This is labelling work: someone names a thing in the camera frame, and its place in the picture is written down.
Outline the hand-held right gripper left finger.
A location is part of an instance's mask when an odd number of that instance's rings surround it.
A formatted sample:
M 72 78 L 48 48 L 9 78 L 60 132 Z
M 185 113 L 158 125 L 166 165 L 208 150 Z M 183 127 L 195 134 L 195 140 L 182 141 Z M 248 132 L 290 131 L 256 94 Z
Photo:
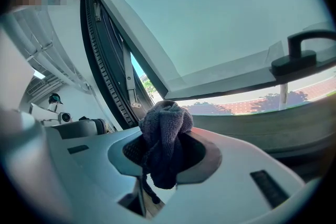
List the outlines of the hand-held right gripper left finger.
M 64 129 L 0 110 L 0 165 L 34 222 L 148 224 L 141 168 L 127 175 L 116 146 L 132 131 L 64 139 Z

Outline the white ceiling air vent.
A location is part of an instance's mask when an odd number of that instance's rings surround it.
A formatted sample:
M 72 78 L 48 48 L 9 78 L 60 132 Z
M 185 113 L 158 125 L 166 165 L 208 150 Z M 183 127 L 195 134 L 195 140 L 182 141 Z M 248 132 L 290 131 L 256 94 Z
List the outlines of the white ceiling air vent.
M 36 91 L 42 88 L 45 85 L 44 80 L 33 79 L 27 86 L 26 93 L 28 95 L 33 95 Z

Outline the white ceiling pipes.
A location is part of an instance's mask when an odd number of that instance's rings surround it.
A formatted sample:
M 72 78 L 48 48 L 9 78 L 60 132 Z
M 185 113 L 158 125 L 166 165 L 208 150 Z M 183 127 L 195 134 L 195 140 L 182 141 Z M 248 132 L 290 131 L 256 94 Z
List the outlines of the white ceiling pipes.
M 25 8 L 6 16 L 6 29 L 20 49 L 55 77 L 83 93 L 90 86 L 76 71 L 59 40 L 47 9 Z

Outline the white frosted window sash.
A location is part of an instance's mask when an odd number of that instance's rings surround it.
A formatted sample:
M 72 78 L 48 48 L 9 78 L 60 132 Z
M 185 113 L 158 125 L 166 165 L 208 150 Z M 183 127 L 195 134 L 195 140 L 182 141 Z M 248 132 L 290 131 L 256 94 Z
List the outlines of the white frosted window sash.
M 336 25 L 323 0 L 101 0 L 121 37 L 166 100 L 236 94 L 292 82 L 335 67 L 275 77 L 287 38 Z M 336 52 L 310 39 L 303 50 Z

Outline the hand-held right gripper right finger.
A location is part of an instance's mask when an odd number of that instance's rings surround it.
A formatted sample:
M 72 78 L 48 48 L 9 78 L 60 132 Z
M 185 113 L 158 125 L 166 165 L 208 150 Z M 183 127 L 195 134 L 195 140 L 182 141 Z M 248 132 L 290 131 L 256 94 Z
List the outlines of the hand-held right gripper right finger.
M 191 137 L 206 145 L 205 157 L 178 175 L 155 224 L 286 224 L 319 184 L 251 143 L 199 128 Z

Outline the dark blue cloth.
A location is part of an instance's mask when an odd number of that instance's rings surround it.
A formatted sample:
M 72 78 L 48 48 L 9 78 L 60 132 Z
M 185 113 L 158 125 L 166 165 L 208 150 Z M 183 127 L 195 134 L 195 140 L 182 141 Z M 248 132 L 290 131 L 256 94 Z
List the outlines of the dark blue cloth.
M 147 175 L 157 188 L 172 189 L 176 185 L 176 176 L 184 163 L 179 135 L 192 129 L 193 118 L 176 102 L 163 100 L 147 112 L 139 127 L 145 141 L 141 161 L 143 189 L 154 204 L 159 204 L 160 198 L 147 183 Z

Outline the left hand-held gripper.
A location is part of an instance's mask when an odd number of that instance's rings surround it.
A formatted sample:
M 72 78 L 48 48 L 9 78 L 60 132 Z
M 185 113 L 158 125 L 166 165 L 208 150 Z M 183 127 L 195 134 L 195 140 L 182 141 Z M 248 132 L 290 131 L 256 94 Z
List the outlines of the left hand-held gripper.
M 47 109 L 31 103 L 30 114 L 42 125 L 54 126 L 62 139 L 103 135 L 108 132 L 103 119 L 72 122 L 70 113 L 65 111 L 61 103 L 52 103 Z

